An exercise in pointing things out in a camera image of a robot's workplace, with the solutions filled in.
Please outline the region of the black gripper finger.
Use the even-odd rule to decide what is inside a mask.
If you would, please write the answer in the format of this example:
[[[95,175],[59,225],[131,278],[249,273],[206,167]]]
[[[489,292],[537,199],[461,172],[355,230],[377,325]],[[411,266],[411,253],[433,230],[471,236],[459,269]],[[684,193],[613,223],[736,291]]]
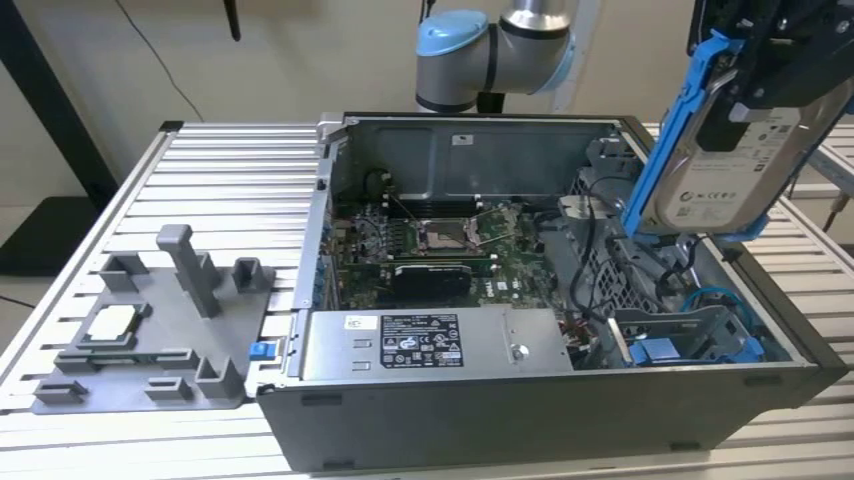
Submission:
[[[741,102],[716,101],[697,133],[697,144],[706,152],[732,152],[752,123],[766,120],[768,109],[754,109]]]

